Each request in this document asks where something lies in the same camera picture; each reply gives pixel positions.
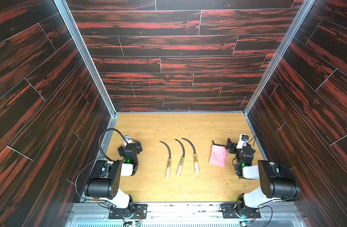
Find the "pink rag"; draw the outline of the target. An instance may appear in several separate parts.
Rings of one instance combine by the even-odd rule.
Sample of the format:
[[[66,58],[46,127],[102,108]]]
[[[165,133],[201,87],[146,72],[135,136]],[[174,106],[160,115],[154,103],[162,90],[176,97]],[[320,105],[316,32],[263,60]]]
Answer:
[[[219,167],[225,167],[227,159],[227,149],[225,146],[213,144],[209,163]]]

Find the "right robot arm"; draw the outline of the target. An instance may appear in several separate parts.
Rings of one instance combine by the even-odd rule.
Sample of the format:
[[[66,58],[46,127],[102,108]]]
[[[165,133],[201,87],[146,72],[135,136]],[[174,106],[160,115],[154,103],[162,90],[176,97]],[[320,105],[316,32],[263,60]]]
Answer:
[[[241,134],[237,143],[227,140],[226,149],[235,154],[233,166],[240,179],[259,180],[260,186],[239,195],[235,203],[221,204],[223,218],[261,218],[260,209],[275,201],[297,199],[300,187],[296,177],[286,165],[259,160],[253,164],[255,149],[249,144],[249,136]]]

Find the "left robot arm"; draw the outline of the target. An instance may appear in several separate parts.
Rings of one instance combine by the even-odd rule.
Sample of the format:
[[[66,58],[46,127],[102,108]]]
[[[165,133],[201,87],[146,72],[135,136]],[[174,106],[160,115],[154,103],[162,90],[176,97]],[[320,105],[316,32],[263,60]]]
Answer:
[[[133,198],[120,188],[122,176],[134,176],[138,170],[138,154],[142,152],[141,143],[131,139],[131,142],[118,148],[123,160],[98,160],[86,182],[84,194],[93,199],[105,200],[111,204],[111,209],[123,215],[131,215],[134,205]]]

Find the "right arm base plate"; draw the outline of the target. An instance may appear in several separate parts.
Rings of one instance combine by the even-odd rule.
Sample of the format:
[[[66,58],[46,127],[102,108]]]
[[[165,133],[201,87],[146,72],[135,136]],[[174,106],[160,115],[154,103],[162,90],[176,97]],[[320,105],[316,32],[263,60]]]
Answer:
[[[237,205],[236,203],[222,203],[219,210],[222,212],[223,218],[261,218],[258,208],[250,208],[245,205]]]

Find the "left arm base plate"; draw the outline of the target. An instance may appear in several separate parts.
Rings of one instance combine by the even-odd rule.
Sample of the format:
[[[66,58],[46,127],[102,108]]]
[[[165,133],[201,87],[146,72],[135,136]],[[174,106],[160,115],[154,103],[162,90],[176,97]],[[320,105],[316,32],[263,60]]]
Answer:
[[[146,219],[148,212],[148,204],[134,203],[128,206],[128,208],[110,208],[108,219],[128,219],[128,220],[139,220]]]

